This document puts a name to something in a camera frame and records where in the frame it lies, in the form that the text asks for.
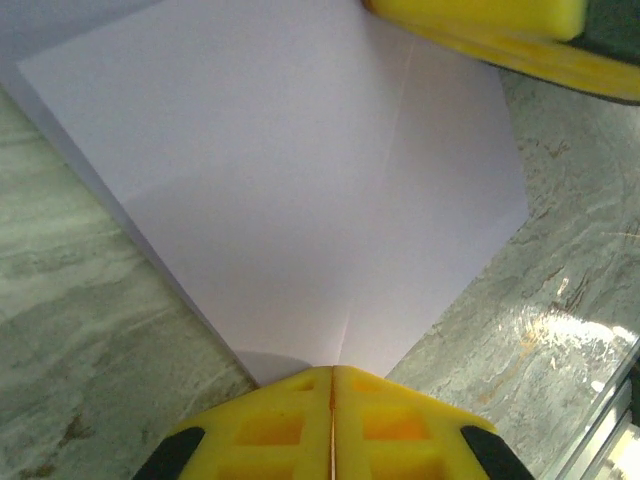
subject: square hole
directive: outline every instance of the square hole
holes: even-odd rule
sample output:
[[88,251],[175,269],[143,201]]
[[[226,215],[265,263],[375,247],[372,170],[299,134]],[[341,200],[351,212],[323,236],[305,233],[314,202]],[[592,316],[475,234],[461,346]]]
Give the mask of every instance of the square hole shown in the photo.
[[445,480],[448,475],[440,458],[419,452],[373,455],[372,480]]
[[422,415],[411,407],[376,406],[362,414],[365,440],[425,440],[430,437]]
[[361,377],[354,378],[351,387],[356,392],[373,393],[380,391],[380,386],[376,385],[375,382]]
[[315,386],[316,386],[315,378],[304,378],[299,382],[296,382],[293,385],[291,385],[290,388],[297,392],[308,392],[310,390],[313,390]]
[[304,426],[302,412],[265,410],[245,420],[236,445],[297,445]]
[[216,480],[293,480],[293,463],[223,465]]

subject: paper sheet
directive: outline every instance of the paper sheet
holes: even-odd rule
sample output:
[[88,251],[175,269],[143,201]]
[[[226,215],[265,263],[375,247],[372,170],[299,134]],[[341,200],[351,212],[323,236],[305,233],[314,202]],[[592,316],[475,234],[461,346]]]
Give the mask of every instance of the paper sheet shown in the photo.
[[356,0],[165,0],[17,64],[260,383],[385,375],[527,216],[496,72]]

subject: gray marble surface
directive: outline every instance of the gray marble surface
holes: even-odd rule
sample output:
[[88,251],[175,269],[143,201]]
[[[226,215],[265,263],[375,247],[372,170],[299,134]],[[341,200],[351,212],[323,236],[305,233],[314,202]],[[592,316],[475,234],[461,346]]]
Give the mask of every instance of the gray marble surface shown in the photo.
[[[541,475],[640,333],[640,109],[504,74],[531,219],[390,379]],[[0,478],[126,479],[253,388],[0,92]]]

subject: black rubber tip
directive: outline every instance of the black rubber tip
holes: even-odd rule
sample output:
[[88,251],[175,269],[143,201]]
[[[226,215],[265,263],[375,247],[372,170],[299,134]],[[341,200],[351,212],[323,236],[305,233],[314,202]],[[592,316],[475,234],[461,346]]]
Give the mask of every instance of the black rubber tip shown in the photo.
[[178,480],[203,437],[202,428],[192,427],[165,438],[133,480]]
[[462,427],[460,432],[491,480],[533,480],[533,475],[498,435],[475,426]]

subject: green marble surface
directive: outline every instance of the green marble surface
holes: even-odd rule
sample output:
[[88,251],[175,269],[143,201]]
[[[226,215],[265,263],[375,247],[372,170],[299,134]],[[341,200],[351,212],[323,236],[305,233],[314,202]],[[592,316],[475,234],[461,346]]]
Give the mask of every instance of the green marble surface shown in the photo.
[[[390,378],[542,474],[640,333],[640,109],[504,74],[531,219]],[[0,478],[127,479],[253,388],[0,92]]]

